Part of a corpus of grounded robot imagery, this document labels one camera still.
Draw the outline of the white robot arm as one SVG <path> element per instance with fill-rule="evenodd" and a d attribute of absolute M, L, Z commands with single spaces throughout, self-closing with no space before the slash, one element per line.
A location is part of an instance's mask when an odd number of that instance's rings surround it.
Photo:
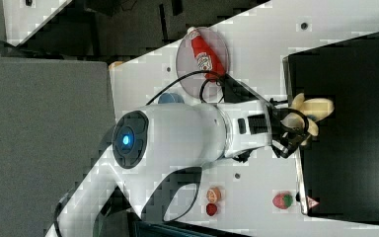
<path fill-rule="evenodd" d="M 45 237 L 93 237 L 97 216 L 114 190 L 121 190 L 145 222 L 176 220 L 195 203 L 203 165 L 244 161 L 267 146 L 288 157 L 309 126 L 302 113 L 260 100 L 138 108 L 117 122 L 111 144 L 57 208 Z"/>

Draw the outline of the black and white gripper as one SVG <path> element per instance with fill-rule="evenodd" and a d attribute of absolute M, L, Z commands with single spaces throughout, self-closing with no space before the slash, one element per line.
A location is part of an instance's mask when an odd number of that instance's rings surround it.
<path fill-rule="evenodd" d="M 277 158 L 288 158 L 309 138 L 309 119 L 291 108 L 268 107 L 267 112 L 271 128 L 270 147 Z M 304 134 L 287 132 L 285 128 Z"/>

